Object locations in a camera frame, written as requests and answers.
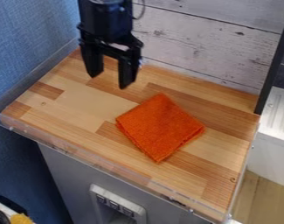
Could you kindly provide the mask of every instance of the gray fabric wall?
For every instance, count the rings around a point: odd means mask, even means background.
[[[0,97],[77,35],[76,0],[0,0]],[[0,127],[0,194],[37,223],[70,223],[38,146]]]

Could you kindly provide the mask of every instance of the yellow object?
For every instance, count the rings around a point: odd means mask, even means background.
[[[11,224],[33,224],[32,220],[23,213],[14,214],[10,217]]]

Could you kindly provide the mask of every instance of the light wood plank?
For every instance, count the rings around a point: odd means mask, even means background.
[[[238,198],[236,199],[232,210],[232,217],[234,220],[244,224],[248,223],[258,180],[259,176],[257,174],[246,171]]]
[[[105,72],[91,79],[79,52],[73,53],[39,81],[62,93],[50,99],[43,91],[26,91],[3,112],[16,120],[2,122],[131,183],[174,194],[196,213],[221,222],[259,120],[253,114],[256,96],[152,66],[120,90],[115,61],[105,62]],[[155,164],[121,135],[114,119],[158,92],[200,118],[207,132]]]
[[[281,32],[284,25],[284,0],[231,0],[230,2],[224,0],[151,0],[146,3],[149,6],[166,10],[226,21],[271,32]]]
[[[253,199],[248,224],[277,223],[281,186],[265,178],[260,178]]]
[[[76,77],[81,76],[82,74],[87,75],[82,61],[78,59],[80,59],[80,56],[74,53],[72,58],[68,59],[70,64],[66,63],[61,66],[55,74],[73,81],[76,81]],[[140,98],[138,93],[151,82],[159,86],[172,88],[188,95],[194,95],[201,99],[216,102],[249,113],[253,112],[258,99],[256,94],[247,94],[187,75],[178,76],[177,73],[156,66],[144,66],[137,76],[137,82],[133,83],[125,90],[120,91],[118,87],[116,62],[109,58],[105,58],[105,62],[106,66],[109,68],[107,68],[101,76],[98,76],[95,79],[86,78],[85,81],[79,80],[79,83],[86,83],[90,87],[98,88],[105,92],[114,91],[114,95],[119,95],[120,97],[124,97],[124,95],[135,95],[135,98]],[[76,66],[76,72],[73,71],[73,66]]]
[[[145,43],[142,54],[147,58],[258,91],[280,38],[269,32],[153,8],[135,23],[135,35]]]

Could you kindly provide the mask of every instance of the cable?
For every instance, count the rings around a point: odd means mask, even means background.
[[[138,17],[134,17],[133,15],[130,15],[133,19],[135,20],[139,20],[143,17],[143,15],[146,12],[146,0],[142,0],[142,11],[141,14]]]

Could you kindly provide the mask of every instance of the wooden tabletop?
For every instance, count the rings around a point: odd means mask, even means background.
[[[253,113],[257,96],[153,66],[145,66],[134,84],[120,90],[116,61],[105,58],[105,66],[104,73],[91,79],[77,50],[3,114],[25,123],[27,135],[39,141],[221,221],[259,120]],[[160,92],[207,129],[155,164],[114,126],[114,119]],[[22,129],[19,122],[3,123]]]

